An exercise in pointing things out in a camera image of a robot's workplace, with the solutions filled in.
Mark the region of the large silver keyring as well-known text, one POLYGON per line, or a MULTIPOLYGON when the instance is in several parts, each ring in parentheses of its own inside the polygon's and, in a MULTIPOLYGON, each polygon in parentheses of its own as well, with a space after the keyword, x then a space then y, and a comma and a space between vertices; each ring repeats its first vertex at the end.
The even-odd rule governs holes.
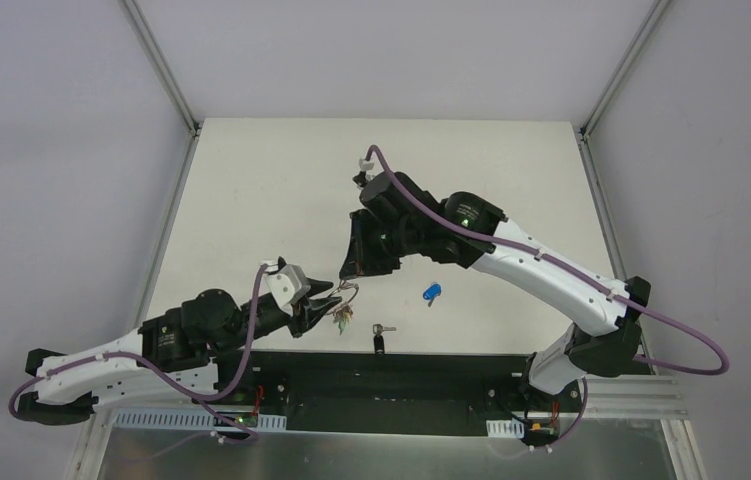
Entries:
POLYGON ((350 305, 356 298, 360 291, 360 285, 357 282, 341 280, 339 285, 335 288, 333 296, 340 299, 338 304, 339 308, 344 305, 350 305))

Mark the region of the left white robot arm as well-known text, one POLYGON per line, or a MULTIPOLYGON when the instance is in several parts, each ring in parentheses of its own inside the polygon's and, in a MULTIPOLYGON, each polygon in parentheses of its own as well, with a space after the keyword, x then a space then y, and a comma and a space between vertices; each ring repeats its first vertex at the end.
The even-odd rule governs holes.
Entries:
POLYGON ((108 343, 77 354, 28 352, 29 380, 14 392, 9 413, 48 426, 80 424, 133 399, 161 399, 172 389, 194 402, 248 402, 256 378, 246 371, 256 340, 286 329, 299 338, 339 306, 330 281, 270 273, 239 305, 210 289, 108 343))

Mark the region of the green key tag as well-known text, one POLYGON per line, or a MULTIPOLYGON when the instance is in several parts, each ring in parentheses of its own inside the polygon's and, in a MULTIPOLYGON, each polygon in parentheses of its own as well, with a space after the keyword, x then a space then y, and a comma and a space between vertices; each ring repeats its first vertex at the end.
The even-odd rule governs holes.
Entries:
POLYGON ((345 305, 336 309, 332 313, 333 323, 337 326, 339 334, 342 335, 353 318, 353 310, 350 306, 345 305))

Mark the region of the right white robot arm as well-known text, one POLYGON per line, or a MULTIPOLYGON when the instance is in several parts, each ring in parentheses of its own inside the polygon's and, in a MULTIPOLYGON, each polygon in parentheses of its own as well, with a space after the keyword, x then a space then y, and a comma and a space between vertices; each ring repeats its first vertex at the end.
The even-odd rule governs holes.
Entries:
POLYGON ((651 289, 646 280, 621 281, 571 266, 481 197, 456 192, 438 201, 404 173, 396 177, 412 200, 385 173, 354 176, 362 207, 350 214, 340 279, 389 275, 402 258, 421 255, 504 280, 552 306, 572 324, 528 361, 518 393, 531 409, 546 408, 585 375, 625 374, 642 333, 639 311, 626 303, 646 304, 651 289))

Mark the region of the black tag key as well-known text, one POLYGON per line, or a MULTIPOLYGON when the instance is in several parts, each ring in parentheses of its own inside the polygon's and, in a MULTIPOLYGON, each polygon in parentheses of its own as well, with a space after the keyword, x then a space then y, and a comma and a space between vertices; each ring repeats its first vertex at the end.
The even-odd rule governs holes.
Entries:
POLYGON ((384 334, 388 332, 395 332, 397 328, 392 326, 384 326, 382 324, 374 324, 372 326, 372 330, 374 353, 376 355, 384 355, 386 351, 384 334))

